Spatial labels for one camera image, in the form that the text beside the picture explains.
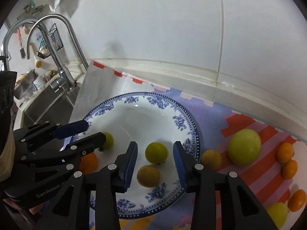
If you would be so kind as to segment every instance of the dish rack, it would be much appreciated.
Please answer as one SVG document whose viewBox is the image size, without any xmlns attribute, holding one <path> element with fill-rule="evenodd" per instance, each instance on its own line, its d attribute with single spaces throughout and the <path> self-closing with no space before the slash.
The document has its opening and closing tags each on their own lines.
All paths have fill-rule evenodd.
<svg viewBox="0 0 307 230">
<path fill-rule="evenodd" d="M 63 47 L 63 42 L 62 39 L 59 35 L 59 31 L 56 27 L 56 24 L 54 23 L 49 31 L 50 37 L 52 39 L 53 45 L 56 48 L 56 50 L 58 51 L 59 49 L 61 49 Z M 41 36 L 40 38 L 37 39 L 38 41 L 40 41 L 40 46 L 37 52 L 37 56 L 42 58 L 42 59 L 46 59 L 47 57 L 50 56 L 50 51 L 46 45 L 45 39 L 43 38 L 43 36 Z"/>
</svg>

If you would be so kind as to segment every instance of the metal faucet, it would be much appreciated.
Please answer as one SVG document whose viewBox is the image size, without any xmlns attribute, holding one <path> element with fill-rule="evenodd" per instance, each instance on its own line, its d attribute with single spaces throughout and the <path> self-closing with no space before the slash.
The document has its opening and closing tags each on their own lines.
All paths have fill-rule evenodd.
<svg viewBox="0 0 307 230">
<path fill-rule="evenodd" d="M 78 53 L 78 55 L 79 55 L 79 57 L 80 57 L 80 59 L 81 59 L 83 65 L 84 65 L 84 68 L 87 70 L 87 69 L 88 69 L 88 63 L 87 63 L 87 60 L 86 60 L 86 58 L 85 58 L 85 56 L 84 56 L 84 54 L 83 54 L 83 52 L 82 52 L 82 50 L 81 50 L 81 47 L 80 47 L 80 45 L 79 45 L 79 42 L 78 42 L 78 40 L 77 40 L 76 34 L 75 34 L 74 30 L 73 30 L 73 27 L 72 27 L 71 23 L 69 22 L 69 20 L 68 20 L 65 16 L 60 15 L 60 14 L 50 14 L 50 15 L 44 16 L 44 17 L 42 17 L 41 19 L 39 19 L 39 20 L 33 25 L 33 27 L 31 28 L 31 30 L 30 30 L 30 32 L 29 32 L 28 38 L 27 38 L 27 44 L 26 44 L 26 46 L 27 46 L 27 58 L 29 59 L 29 55 L 30 55 L 30 46 L 29 46 L 29 42 L 30 42 L 30 38 L 31 38 L 31 35 L 32 35 L 32 33 L 33 33 L 33 30 L 35 29 L 35 27 L 36 27 L 37 25 L 41 24 L 44 20 L 50 19 L 50 18 L 59 19 L 59 20 L 61 20 L 62 22 L 64 22 L 64 24 L 65 24 L 65 26 L 67 27 L 68 32 L 69 32 L 69 34 L 70 34 L 70 38 L 71 38 L 72 41 L 73 41 L 73 44 L 74 44 L 74 46 L 75 46 L 75 49 L 76 49 L 76 51 L 77 51 L 77 53 Z"/>
<path fill-rule="evenodd" d="M 24 24 L 35 24 L 37 21 L 38 21 L 38 19 L 35 18 L 35 17 L 25 17 L 25 18 L 22 18 L 19 21 L 15 22 L 10 27 L 10 29 L 8 30 L 8 32 L 4 36 L 4 39 L 3 39 L 3 42 L 2 42 L 2 45 L 1 45 L 1 55 L 6 57 L 6 64 L 3 63 L 2 71 L 4 71 L 4 70 L 9 71 L 10 70 L 10 66 L 9 66 L 9 53 L 8 53 L 8 49 L 7 48 L 8 48 L 8 45 L 9 45 L 9 40 L 10 40 L 12 34 L 14 33 L 14 31 L 18 27 L 20 27 L 21 25 L 24 25 Z M 41 31 L 43 37 L 46 38 L 47 35 L 48 35 L 48 30 L 47 30 L 46 26 L 44 24 L 40 24 L 38 29 Z"/>
<path fill-rule="evenodd" d="M 69 88 L 72 89 L 76 86 L 76 82 L 73 79 L 70 71 L 68 70 L 68 68 L 62 63 L 56 48 L 53 45 L 53 41 L 49 35 L 48 29 L 46 27 L 46 25 L 42 22 L 39 22 L 39 20 L 35 17 L 26 17 L 23 19 L 20 19 L 19 21 L 17 21 L 16 23 L 14 23 L 12 25 L 12 27 L 9 29 L 9 31 L 6 33 L 2 46 L 1 46 L 1 54 L 4 55 L 6 57 L 7 60 L 7 65 L 3 65 L 3 69 L 4 70 L 10 70 L 9 67 L 9 62 L 8 62 L 8 43 L 9 43 L 9 39 L 12 36 L 13 32 L 21 25 L 23 24 L 33 24 L 32 29 L 30 30 L 30 32 L 33 32 L 34 27 L 37 26 L 37 28 L 41 31 L 46 45 L 48 47 L 48 49 L 50 50 L 50 54 L 52 56 L 52 59 L 54 60 L 55 64 L 57 65 L 58 69 L 59 69 L 59 75 L 60 77 L 56 80 L 54 80 L 50 85 L 52 86 L 52 88 L 54 89 L 54 91 L 58 91 L 65 83 L 68 84 Z M 27 40 L 27 50 L 28 50 L 28 54 L 27 54 L 27 59 L 30 59 L 30 55 L 29 55 L 29 43 L 30 43 L 30 38 L 28 37 Z"/>
</svg>

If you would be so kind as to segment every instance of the blue and white plate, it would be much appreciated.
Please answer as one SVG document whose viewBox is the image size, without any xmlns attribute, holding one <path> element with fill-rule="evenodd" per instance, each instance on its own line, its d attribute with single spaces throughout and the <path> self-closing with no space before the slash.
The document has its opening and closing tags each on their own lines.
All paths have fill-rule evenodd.
<svg viewBox="0 0 307 230">
<path fill-rule="evenodd" d="M 95 150 L 99 160 L 98 170 L 113 163 L 119 154 L 125 153 L 130 141 L 138 144 L 139 152 L 131 186 L 125 194 L 116 194 L 120 218 L 137 219 L 162 211 L 182 194 L 172 146 L 181 141 L 185 152 L 199 160 L 199 134 L 189 113 L 176 101 L 155 93 L 136 92 L 123 94 L 105 101 L 94 108 L 85 118 L 89 129 L 72 137 L 76 141 L 97 132 L 109 132 L 114 137 L 110 150 Z M 138 170 L 150 163 L 145 158 L 145 149 L 151 142 L 164 144 L 169 151 L 165 163 L 155 165 L 161 174 L 160 184 L 154 188 L 141 186 Z M 91 197 L 95 207 L 95 191 Z"/>
</svg>

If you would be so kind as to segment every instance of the faucet handle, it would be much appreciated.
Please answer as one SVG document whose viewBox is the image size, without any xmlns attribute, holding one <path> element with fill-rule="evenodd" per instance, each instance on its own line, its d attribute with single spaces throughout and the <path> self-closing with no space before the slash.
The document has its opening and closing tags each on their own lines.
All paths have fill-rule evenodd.
<svg viewBox="0 0 307 230">
<path fill-rule="evenodd" d="M 52 87 L 52 89 L 54 90 L 54 92 L 56 93 L 60 88 L 62 88 L 64 86 L 64 84 L 66 84 L 66 79 L 63 77 L 59 77 L 57 79 L 55 79 L 54 81 L 52 81 L 50 84 L 50 86 Z"/>
</svg>

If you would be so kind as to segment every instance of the yellow citrus fruit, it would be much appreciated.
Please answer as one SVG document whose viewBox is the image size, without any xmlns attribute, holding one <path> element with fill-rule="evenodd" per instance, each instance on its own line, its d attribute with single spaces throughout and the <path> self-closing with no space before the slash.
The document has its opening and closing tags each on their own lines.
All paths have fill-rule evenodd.
<svg viewBox="0 0 307 230">
<path fill-rule="evenodd" d="M 282 144 L 277 151 L 277 160 L 284 164 L 291 160 L 293 156 L 293 146 L 290 143 Z"/>
<path fill-rule="evenodd" d="M 164 144 L 150 143 L 145 150 L 145 157 L 150 163 L 163 163 L 168 157 L 168 149 Z"/>
<path fill-rule="evenodd" d="M 298 164 L 295 160 L 288 161 L 281 170 L 282 178 L 290 180 L 292 177 L 295 176 L 297 169 L 298 169 Z"/>
<path fill-rule="evenodd" d="M 160 183 L 160 172 L 152 165 L 145 165 L 139 169 L 137 180 L 139 184 L 147 188 L 158 186 Z"/>
<path fill-rule="evenodd" d="M 288 201 L 288 208 L 292 212 L 300 210 L 306 203 L 306 192 L 302 189 L 296 191 Z"/>
<path fill-rule="evenodd" d="M 79 170 L 83 174 L 93 173 L 98 167 L 98 159 L 94 152 L 81 157 Z"/>
<path fill-rule="evenodd" d="M 276 202 L 267 207 L 267 212 L 271 216 L 277 228 L 280 229 L 287 219 L 287 206 L 282 202 Z"/>
<path fill-rule="evenodd" d="M 217 170 L 222 164 L 222 156 L 216 150 L 207 150 L 201 156 L 201 164 L 210 170 Z"/>
<path fill-rule="evenodd" d="M 260 151 L 261 139 L 259 134 L 251 129 L 243 129 L 231 138 L 228 156 L 233 164 L 247 166 L 256 161 Z"/>
<path fill-rule="evenodd" d="M 103 134 L 106 135 L 106 141 L 103 144 L 102 149 L 103 150 L 111 149 L 113 147 L 113 144 L 114 144 L 113 136 L 109 132 L 103 132 Z"/>
</svg>

